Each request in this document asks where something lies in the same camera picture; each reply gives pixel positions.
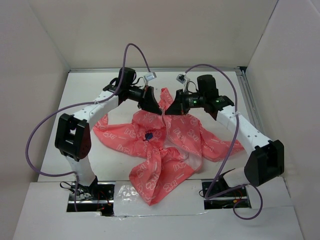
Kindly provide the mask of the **pink patterned jacket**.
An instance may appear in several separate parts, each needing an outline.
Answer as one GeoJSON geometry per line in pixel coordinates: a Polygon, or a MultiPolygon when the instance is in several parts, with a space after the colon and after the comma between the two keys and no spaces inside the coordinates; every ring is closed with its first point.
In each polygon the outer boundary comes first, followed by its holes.
{"type": "Polygon", "coordinates": [[[93,132],[106,147],[144,159],[132,168],[129,180],[149,206],[200,170],[204,159],[223,161],[231,144],[191,114],[160,116],[139,110],[130,123],[122,124],[109,124],[105,115],[93,132]]]}

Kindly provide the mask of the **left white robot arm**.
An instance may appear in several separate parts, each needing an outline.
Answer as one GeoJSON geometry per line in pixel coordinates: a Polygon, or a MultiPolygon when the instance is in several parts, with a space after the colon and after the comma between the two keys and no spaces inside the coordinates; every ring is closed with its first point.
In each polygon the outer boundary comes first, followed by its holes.
{"type": "Polygon", "coordinates": [[[94,199],[99,193],[98,178],[89,161],[91,130],[98,120],[126,100],[137,102],[138,108],[146,112],[162,114],[154,96],[154,88],[148,85],[149,81],[157,77],[156,73],[148,72],[144,75],[143,86],[134,83],[136,76],[134,69],[122,67],[118,77],[105,86],[92,103],[86,104],[74,114],[64,113],[58,119],[54,145],[76,172],[78,188],[88,200],[94,199]]]}

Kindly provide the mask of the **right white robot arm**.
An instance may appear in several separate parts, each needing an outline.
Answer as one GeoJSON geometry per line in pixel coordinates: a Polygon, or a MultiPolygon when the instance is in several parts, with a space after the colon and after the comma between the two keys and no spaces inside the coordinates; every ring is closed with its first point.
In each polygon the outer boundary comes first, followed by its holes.
{"type": "Polygon", "coordinates": [[[198,89],[187,90],[190,79],[179,74],[177,81],[183,85],[176,91],[175,99],[165,111],[166,115],[185,115],[193,108],[203,108],[211,117],[237,133],[236,139],[248,154],[244,167],[223,174],[218,190],[223,196],[230,196],[237,186],[251,184],[258,187],[284,173],[284,145],[280,140],[272,141],[259,132],[235,107],[230,98],[220,95],[216,80],[211,74],[197,78],[198,89]]]}

